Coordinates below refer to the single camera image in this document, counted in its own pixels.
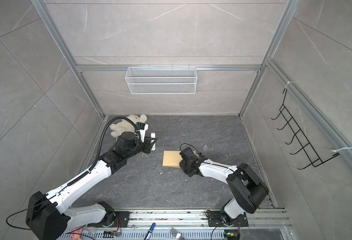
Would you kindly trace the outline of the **blue marker pen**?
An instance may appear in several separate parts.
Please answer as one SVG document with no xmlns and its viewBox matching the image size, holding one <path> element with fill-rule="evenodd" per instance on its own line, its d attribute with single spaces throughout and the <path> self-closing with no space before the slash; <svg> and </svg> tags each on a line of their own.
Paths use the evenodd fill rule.
<svg viewBox="0 0 352 240">
<path fill-rule="evenodd" d="M 149 240 L 153 234 L 154 228 L 156 227 L 156 223 L 152 223 L 150 229 L 148 230 L 144 240 Z"/>
</svg>

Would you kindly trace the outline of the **silver fork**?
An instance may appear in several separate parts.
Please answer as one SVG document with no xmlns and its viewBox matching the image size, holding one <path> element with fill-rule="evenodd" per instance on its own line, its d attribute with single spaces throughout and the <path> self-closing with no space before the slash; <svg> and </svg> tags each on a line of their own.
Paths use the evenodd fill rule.
<svg viewBox="0 0 352 240">
<path fill-rule="evenodd" d="M 170 233 L 172 234 L 172 236 L 174 238 L 176 238 L 177 240 L 185 240 L 185 238 L 183 237 L 183 235 L 178 232 L 176 229 L 174 228 L 170 228 Z"/>
</svg>

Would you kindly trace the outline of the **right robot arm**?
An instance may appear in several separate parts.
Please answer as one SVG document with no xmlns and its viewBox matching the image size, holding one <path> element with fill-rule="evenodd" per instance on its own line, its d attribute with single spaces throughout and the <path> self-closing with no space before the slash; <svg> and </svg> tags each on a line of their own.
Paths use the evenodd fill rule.
<svg viewBox="0 0 352 240">
<path fill-rule="evenodd" d="M 246 213 L 253 214 L 269 195 L 269 188 L 253 169 L 245 163 L 230 166 L 216 163 L 203 153 L 192 150 L 193 146 L 181 150 L 180 168 L 192 177 L 198 175 L 223 182 L 229 186 L 233 199 L 229 200 L 219 212 L 207 211 L 206 216 L 218 226 L 232 226 Z"/>
</svg>

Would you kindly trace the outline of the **white glue stick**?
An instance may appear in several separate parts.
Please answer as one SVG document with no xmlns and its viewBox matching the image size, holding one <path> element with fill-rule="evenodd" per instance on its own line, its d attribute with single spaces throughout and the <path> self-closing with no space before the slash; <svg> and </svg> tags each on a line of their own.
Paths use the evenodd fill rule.
<svg viewBox="0 0 352 240">
<path fill-rule="evenodd" d="M 156 134 L 155 133 L 151 133 L 151 138 L 152 138 L 152 140 L 151 140 L 151 150 L 152 151 L 155 151 L 156 150 L 156 141 L 157 141 L 157 138 L 156 138 Z"/>
</svg>

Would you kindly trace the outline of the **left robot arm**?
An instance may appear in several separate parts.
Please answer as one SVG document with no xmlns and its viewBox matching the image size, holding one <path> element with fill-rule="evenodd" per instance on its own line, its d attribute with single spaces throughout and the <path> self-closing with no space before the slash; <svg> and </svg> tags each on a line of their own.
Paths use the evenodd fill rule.
<svg viewBox="0 0 352 240">
<path fill-rule="evenodd" d="M 92 165 L 63 185 L 43 194 L 38 191 L 30 197 L 26 212 L 25 231 L 31 231 L 40 240 L 56 240 L 76 227 L 95 225 L 110 227 L 117 223 L 115 210 L 105 201 L 81 208 L 72 204 L 99 182 L 107 179 L 127 164 L 128 159 L 140 154 L 149 154 L 157 138 L 147 137 L 149 126 L 145 122 L 134 123 L 126 117 L 115 117 L 128 123 L 134 130 L 122 132 L 112 147 L 101 153 L 107 129 L 104 129 Z"/>
</svg>

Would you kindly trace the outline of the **yellow envelope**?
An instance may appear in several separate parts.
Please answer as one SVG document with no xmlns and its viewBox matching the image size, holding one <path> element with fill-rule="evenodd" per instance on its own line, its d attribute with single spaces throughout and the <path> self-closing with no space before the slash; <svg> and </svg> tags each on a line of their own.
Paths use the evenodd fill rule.
<svg viewBox="0 0 352 240">
<path fill-rule="evenodd" d="M 181 160 L 182 157 L 180 155 L 180 151 L 164 151 L 164 167 L 180 168 L 179 163 Z"/>
</svg>

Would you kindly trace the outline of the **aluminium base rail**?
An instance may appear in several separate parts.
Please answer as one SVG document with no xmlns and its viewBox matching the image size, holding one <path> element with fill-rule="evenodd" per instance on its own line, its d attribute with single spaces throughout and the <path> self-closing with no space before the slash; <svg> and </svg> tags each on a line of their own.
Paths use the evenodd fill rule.
<svg viewBox="0 0 352 240">
<path fill-rule="evenodd" d="M 295 240 L 296 234 L 286 210 L 261 209 L 239 217 L 232 226 L 218 226 L 206 216 L 206 210 L 117 210 L 119 224 L 112 227 L 83 227 L 82 240 L 143 240 L 156 223 L 152 240 L 173 240 L 170 228 L 186 240 Z M 61 240 L 71 240 L 70 230 Z"/>
</svg>

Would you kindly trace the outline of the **white teddy bear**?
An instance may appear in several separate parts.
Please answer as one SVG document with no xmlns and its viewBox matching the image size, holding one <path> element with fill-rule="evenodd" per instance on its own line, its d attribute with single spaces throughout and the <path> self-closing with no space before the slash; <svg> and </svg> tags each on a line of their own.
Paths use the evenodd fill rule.
<svg viewBox="0 0 352 240">
<path fill-rule="evenodd" d="M 129 115 L 127 118 L 130 119 L 134 124 L 137 122 L 146 123 L 148 121 L 148 117 L 146 115 Z M 110 129 L 112 130 L 111 136 L 113 138 L 119 137 L 124 132 L 135 132 L 134 126 L 126 120 L 122 120 L 117 124 L 111 124 Z"/>
</svg>

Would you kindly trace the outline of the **pink object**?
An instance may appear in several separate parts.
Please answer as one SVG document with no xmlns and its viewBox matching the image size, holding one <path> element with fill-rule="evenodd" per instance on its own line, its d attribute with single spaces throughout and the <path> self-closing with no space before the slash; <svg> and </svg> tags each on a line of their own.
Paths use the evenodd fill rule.
<svg viewBox="0 0 352 240">
<path fill-rule="evenodd" d="M 72 240 L 82 240 L 82 230 L 76 230 L 71 233 Z"/>
</svg>

